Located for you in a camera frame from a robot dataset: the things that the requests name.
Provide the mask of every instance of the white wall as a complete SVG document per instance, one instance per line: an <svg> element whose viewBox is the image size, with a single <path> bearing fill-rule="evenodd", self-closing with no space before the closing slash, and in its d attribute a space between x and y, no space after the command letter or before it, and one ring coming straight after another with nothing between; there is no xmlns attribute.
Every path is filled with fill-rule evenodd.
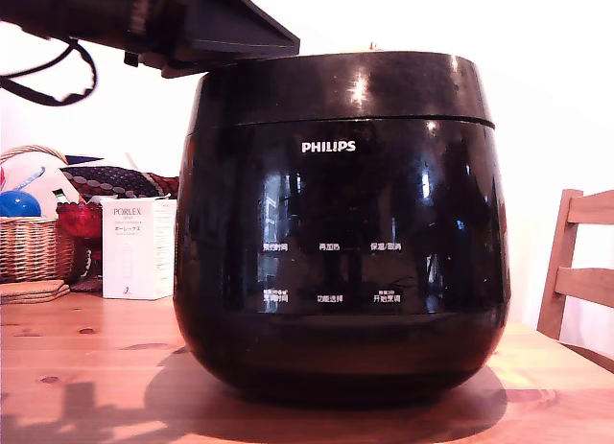
<svg viewBox="0 0 614 444"><path fill-rule="evenodd" d="M611 0L253 0L302 40L303 54L376 41L478 63L497 125L508 207L512 316L535 325L563 188L614 188L614 12ZM61 50L6 24L3 72ZM0 92L3 148L44 142L63 152L129 152L141 169L176 174L196 78L164 81L122 53L87 45L99 89L65 109ZM87 84L77 60L29 83L56 92ZM614 266L609 230L580 231L576 265ZM563 339L614 354L614 312L570 302Z"/></svg>

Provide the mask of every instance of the coaster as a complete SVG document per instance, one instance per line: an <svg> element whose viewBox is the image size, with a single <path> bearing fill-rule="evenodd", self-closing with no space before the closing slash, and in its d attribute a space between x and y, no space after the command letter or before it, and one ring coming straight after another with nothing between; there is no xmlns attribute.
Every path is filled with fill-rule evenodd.
<svg viewBox="0 0 614 444"><path fill-rule="evenodd" d="M48 302L70 292L61 280L0 285L1 303Z"/></svg>

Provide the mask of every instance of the rice cooker lid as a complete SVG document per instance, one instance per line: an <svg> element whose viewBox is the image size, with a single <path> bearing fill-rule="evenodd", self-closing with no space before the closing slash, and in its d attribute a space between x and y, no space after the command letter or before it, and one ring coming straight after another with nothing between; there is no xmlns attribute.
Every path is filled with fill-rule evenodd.
<svg viewBox="0 0 614 444"><path fill-rule="evenodd" d="M457 56L371 51L245 60L203 77L192 130L414 117L494 128L476 65Z"/></svg>

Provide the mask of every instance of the wooden table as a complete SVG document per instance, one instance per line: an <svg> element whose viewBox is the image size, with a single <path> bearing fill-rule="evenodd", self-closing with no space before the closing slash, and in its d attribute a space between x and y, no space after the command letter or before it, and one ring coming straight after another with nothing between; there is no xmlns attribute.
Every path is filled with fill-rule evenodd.
<svg viewBox="0 0 614 444"><path fill-rule="evenodd" d="M487 367L402 409L242 400L184 347L171 298L1 309L2 443L614 442L614 375L510 323Z"/></svg>

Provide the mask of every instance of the wicker basket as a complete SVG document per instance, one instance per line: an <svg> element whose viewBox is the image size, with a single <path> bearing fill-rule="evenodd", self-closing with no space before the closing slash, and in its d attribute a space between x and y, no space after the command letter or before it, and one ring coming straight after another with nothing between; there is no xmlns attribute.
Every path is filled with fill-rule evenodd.
<svg viewBox="0 0 614 444"><path fill-rule="evenodd" d="M46 152L68 164L61 153L41 146L11 149L0 156L0 163L24 152ZM70 283L85 271L86 253L55 219L0 218L0 283L46 279Z"/></svg>

